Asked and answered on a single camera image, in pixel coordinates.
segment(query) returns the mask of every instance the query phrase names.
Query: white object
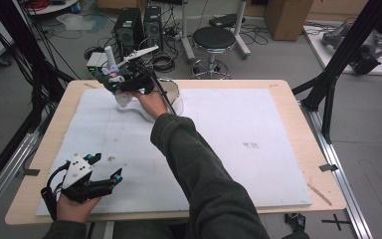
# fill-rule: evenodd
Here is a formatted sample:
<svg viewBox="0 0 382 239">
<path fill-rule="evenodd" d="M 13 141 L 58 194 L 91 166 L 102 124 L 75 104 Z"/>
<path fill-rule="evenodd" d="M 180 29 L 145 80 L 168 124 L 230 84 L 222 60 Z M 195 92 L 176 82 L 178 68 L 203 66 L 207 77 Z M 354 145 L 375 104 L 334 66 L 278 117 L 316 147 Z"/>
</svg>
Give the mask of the white object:
<svg viewBox="0 0 382 239">
<path fill-rule="evenodd" d="M 107 64 L 109 66 L 113 66 L 115 65 L 116 66 L 116 61 L 114 60 L 114 56 L 113 56 L 113 51 L 111 49 L 111 46 L 107 46 L 104 48 L 104 52 L 106 53 L 106 57 L 107 57 Z"/>
<path fill-rule="evenodd" d="M 163 90 L 166 91 L 167 99 L 169 103 L 172 105 L 175 113 L 178 116 L 182 115 L 184 111 L 183 102 L 181 96 L 179 94 L 178 85 L 171 80 L 161 79 L 159 81 Z M 141 103 L 135 99 L 132 100 L 132 95 L 130 93 L 123 93 L 120 91 L 116 91 L 114 97 L 118 103 L 117 109 L 122 113 L 137 113 L 141 115 L 145 120 L 149 122 L 154 122 L 154 118 L 151 117 L 141 106 Z"/>
<path fill-rule="evenodd" d="M 86 176 L 92 170 L 93 167 L 89 165 L 89 163 L 86 160 L 84 160 L 78 155 L 74 155 L 73 159 L 71 159 L 70 167 L 68 168 L 67 174 L 65 175 L 62 188 L 67 189 L 68 187 L 82 179 L 84 176 Z"/>
<path fill-rule="evenodd" d="M 101 72 L 102 68 L 107 67 L 107 56 L 104 53 L 92 53 L 87 62 L 87 68 L 90 73 Z"/>
<path fill-rule="evenodd" d="M 67 31 L 89 31 L 95 25 L 95 21 L 86 21 L 83 16 L 66 13 L 57 17 L 57 20 L 65 25 Z"/>
<path fill-rule="evenodd" d="M 312 203 L 269 90 L 182 89 L 181 98 L 183 115 L 193 119 L 256 207 Z M 122 167 L 123 181 L 93 213 L 188 210 L 165 157 L 149 140 L 153 124 L 114 109 L 107 90 L 85 90 L 51 171 L 73 150 L 79 155 L 101 152 L 91 180 L 106 179 Z M 37 214 L 49 215 L 43 202 Z"/>
<path fill-rule="evenodd" d="M 150 52 L 152 52 L 158 48 L 159 47 L 157 45 L 155 45 L 154 47 L 149 47 L 149 48 L 146 48 L 143 50 L 134 51 L 131 54 L 129 54 L 127 57 L 124 57 L 123 61 L 121 63 L 117 64 L 117 67 L 121 67 L 123 64 L 127 63 L 129 60 L 144 56 L 145 54 L 150 53 Z"/>
<path fill-rule="evenodd" d="M 321 29 L 318 27 L 310 27 L 310 26 L 304 26 L 303 29 L 305 31 L 320 31 Z M 333 57 L 335 50 L 332 46 L 324 46 L 321 44 L 322 34 L 313 35 L 313 34 L 307 34 L 306 38 L 308 39 L 309 43 L 311 44 L 312 49 L 314 50 L 315 55 L 317 56 L 318 60 L 320 61 L 323 68 L 327 66 L 327 64 L 330 62 L 331 57 Z M 375 67 L 370 73 L 367 75 L 375 75 L 375 76 L 382 76 L 382 57 L 379 57 L 377 59 L 381 63 L 381 65 L 378 65 Z M 343 73 L 348 74 L 355 74 L 355 71 L 353 71 L 351 66 L 346 66 L 345 70 L 343 70 Z"/>
</svg>

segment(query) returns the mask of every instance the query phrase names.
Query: gray floor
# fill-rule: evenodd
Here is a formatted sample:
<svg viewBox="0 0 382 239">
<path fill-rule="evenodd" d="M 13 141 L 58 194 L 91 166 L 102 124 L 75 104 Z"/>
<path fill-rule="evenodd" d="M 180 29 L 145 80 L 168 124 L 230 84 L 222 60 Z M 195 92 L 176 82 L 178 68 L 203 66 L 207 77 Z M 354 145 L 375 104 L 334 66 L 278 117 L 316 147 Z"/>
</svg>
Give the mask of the gray floor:
<svg viewBox="0 0 382 239">
<path fill-rule="evenodd" d="M 203 19 L 202 26 L 207 25 L 207 19 Z M 74 71 L 81 79 L 90 79 L 84 51 L 96 46 L 97 42 L 103 44 L 104 40 L 99 39 L 110 36 L 113 24 L 101 19 L 101 29 L 65 32 L 63 26 L 52 26 L 55 20 L 45 19 L 44 23 L 46 29 L 58 33 L 51 37 L 51 41 Z M 248 19 L 249 23 L 265 26 L 263 19 Z M 189 24 L 189 33 L 192 33 L 199 19 L 191 19 Z M 269 43 L 249 45 L 252 55 L 246 60 L 237 51 L 218 58 L 228 65 L 233 79 L 283 79 L 294 88 L 322 71 L 304 36 L 295 42 L 280 42 L 273 41 L 267 33 L 261 35 Z M 243 39 L 251 42 L 246 36 Z M 191 66 L 187 64 L 182 46 L 176 46 L 180 52 L 175 61 L 176 69 L 158 76 L 176 80 L 189 79 Z M 196 49 L 194 52 L 197 58 L 206 57 Z M 57 62 L 60 69 L 72 75 L 61 59 L 57 59 Z M 0 152 L 27 116 L 30 93 L 31 88 L 15 65 L 0 66 Z M 302 93 L 296 98 L 301 100 L 306 94 Z M 331 139 L 373 237 L 382 239 L 382 77 L 341 75 L 336 86 Z M 49 225 L 14 227 L 5 224 L 5 214 L 20 182 L 21 179 L 14 178 L 0 199 L 0 238 L 40 238 L 49 228 Z M 302 214 L 306 216 L 305 231 L 311 238 L 356 238 L 351 225 L 340 224 L 339 230 L 335 223 L 321 222 L 333 220 L 333 214 L 340 221 L 348 221 L 345 211 Z M 262 215 L 261 219 L 272 238 L 282 238 L 291 232 L 282 214 Z M 98 223 L 94 238 L 101 238 L 103 229 L 104 224 Z"/>
</svg>

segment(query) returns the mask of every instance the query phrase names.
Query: chair leg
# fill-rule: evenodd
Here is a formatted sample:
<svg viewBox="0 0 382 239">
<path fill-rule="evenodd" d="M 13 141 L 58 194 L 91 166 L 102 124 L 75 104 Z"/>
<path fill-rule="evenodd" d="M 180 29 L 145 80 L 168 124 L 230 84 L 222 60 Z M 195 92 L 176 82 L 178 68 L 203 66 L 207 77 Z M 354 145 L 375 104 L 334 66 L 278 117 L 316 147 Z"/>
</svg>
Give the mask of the chair leg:
<svg viewBox="0 0 382 239">
<path fill-rule="evenodd" d="M 207 67 L 202 64 L 202 62 L 206 61 Z M 200 77 L 203 75 L 207 75 L 210 80 L 213 80 L 215 76 L 222 76 L 219 80 L 231 79 L 228 74 L 228 67 L 223 62 L 216 60 L 213 53 L 209 54 L 208 59 L 198 60 L 193 65 L 191 79 L 201 79 Z"/>
</svg>

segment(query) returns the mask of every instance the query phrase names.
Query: desk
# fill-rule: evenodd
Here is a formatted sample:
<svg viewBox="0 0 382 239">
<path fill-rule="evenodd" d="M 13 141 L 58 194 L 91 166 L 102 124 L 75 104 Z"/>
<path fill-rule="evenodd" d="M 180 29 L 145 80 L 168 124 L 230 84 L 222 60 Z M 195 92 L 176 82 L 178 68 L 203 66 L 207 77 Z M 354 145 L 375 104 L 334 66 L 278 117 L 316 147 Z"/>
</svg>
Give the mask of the desk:
<svg viewBox="0 0 382 239">
<path fill-rule="evenodd" d="M 285 213 L 302 211 L 340 210 L 344 209 L 345 199 L 330 171 L 322 172 L 318 167 L 326 164 L 324 156 L 312 135 L 312 132 L 287 84 L 279 80 L 234 80 L 234 81 L 176 81 L 180 89 L 204 88 L 240 88 L 269 89 L 284 124 L 290 145 L 297 159 L 302 175 L 308 184 L 312 199 L 309 207 L 287 207 L 260 209 L 262 213 Z M 48 127 L 30 168 L 40 169 L 38 176 L 26 176 L 6 215 L 5 221 L 10 225 L 49 223 L 50 217 L 36 216 L 40 204 L 40 190 L 48 179 L 53 164 L 77 110 L 85 89 L 102 88 L 97 81 L 71 82 L 60 102 L 60 105 Z M 162 213 L 119 213 L 109 215 L 92 215 L 91 221 L 135 220 L 154 218 L 184 218 L 188 212 Z"/>
</svg>

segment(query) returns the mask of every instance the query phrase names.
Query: metal frame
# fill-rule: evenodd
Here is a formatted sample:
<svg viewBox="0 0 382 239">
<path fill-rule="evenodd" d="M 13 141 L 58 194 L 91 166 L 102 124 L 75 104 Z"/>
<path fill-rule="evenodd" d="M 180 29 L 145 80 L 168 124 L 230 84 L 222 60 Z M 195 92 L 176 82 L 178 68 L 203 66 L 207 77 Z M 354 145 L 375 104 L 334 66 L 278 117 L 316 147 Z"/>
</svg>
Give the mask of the metal frame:
<svg viewBox="0 0 382 239">
<path fill-rule="evenodd" d="M 338 186 L 340 187 L 343 196 L 346 200 L 346 211 L 352 222 L 353 228 L 356 235 L 360 239 L 372 239 L 370 229 L 365 221 L 365 218 L 361 212 L 361 208 L 356 201 L 355 195 L 352 192 L 350 184 L 346 178 L 345 172 L 343 171 L 342 165 L 340 164 L 339 158 L 337 157 L 336 151 L 332 144 L 329 144 L 321 132 L 321 116 L 318 112 L 310 112 L 305 108 L 301 108 L 302 112 L 305 114 L 308 122 L 311 123 L 311 129 L 318 141 L 318 145 L 323 151 L 323 154 L 330 165 L 336 165 L 337 170 L 332 172 Z"/>
<path fill-rule="evenodd" d="M 318 105 L 325 98 L 321 132 L 327 143 L 331 143 L 330 122 L 336 82 L 340 74 L 342 74 L 343 70 L 351 62 L 362 44 L 381 20 L 382 0 L 369 0 L 324 71 L 311 81 L 292 89 L 293 94 L 297 95 L 312 88 L 308 97 L 302 100 L 301 104 L 313 112 L 318 110 Z"/>
<path fill-rule="evenodd" d="M 34 132 L 27 133 L 11 158 L 9 159 L 8 163 L 5 165 L 5 167 L 2 169 L 0 173 L 0 198 L 4 194 L 5 190 L 8 188 L 9 184 L 11 183 L 12 179 L 20 169 L 21 165 L 23 164 L 24 160 L 27 159 L 27 156 L 32 151 L 34 145 L 36 144 L 37 140 L 39 138 L 39 132 L 36 129 Z"/>
</svg>

